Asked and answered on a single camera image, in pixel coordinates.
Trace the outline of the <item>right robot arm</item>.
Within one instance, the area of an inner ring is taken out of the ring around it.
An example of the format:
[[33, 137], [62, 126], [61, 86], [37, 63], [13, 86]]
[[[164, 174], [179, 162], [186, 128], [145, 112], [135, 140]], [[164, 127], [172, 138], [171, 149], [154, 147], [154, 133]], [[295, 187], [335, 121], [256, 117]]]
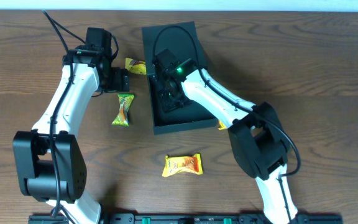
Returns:
[[198, 61], [180, 61], [168, 49], [153, 54], [157, 80], [177, 103], [192, 100], [227, 128], [239, 167], [256, 180], [271, 223], [293, 223], [298, 213], [288, 187], [288, 152], [294, 144], [268, 103], [255, 105], [219, 84]]

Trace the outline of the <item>dark green box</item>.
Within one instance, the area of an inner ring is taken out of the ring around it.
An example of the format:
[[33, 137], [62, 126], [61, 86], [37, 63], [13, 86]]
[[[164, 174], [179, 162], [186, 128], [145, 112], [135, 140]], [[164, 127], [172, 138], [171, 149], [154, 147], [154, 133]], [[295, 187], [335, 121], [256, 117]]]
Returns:
[[149, 81], [154, 134], [167, 134], [217, 125], [217, 119], [199, 103], [164, 113], [157, 98], [157, 80], [174, 78], [181, 82], [186, 76], [207, 68], [204, 50], [198, 40], [194, 22], [183, 22], [142, 28], [145, 64]]

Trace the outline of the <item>green orange snack packet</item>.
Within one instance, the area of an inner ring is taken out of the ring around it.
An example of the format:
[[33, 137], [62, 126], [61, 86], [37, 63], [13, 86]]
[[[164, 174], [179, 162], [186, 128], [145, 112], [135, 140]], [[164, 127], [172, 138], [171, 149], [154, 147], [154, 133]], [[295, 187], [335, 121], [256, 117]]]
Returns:
[[134, 98], [133, 94], [118, 94], [119, 112], [111, 123], [113, 126], [129, 126], [128, 112]]

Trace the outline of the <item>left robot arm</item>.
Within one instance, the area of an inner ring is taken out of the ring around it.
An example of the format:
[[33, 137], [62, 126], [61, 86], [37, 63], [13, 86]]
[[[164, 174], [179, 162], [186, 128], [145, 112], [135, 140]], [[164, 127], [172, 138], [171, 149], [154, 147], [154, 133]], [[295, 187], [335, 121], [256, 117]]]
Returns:
[[118, 44], [112, 33], [90, 27], [83, 45], [62, 60], [62, 78], [41, 118], [12, 141], [23, 195], [51, 205], [69, 223], [99, 223], [101, 205], [85, 189], [87, 170], [76, 140], [90, 99], [96, 93], [129, 91], [128, 71], [112, 67]]

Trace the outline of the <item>yellow brown snack packet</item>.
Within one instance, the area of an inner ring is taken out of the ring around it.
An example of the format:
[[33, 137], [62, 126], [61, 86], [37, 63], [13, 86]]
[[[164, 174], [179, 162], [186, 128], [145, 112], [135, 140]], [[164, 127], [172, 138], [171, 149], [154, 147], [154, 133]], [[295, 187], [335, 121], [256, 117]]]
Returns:
[[126, 58], [125, 69], [133, 74], [146, 75], [146, 64], [144, 61]]

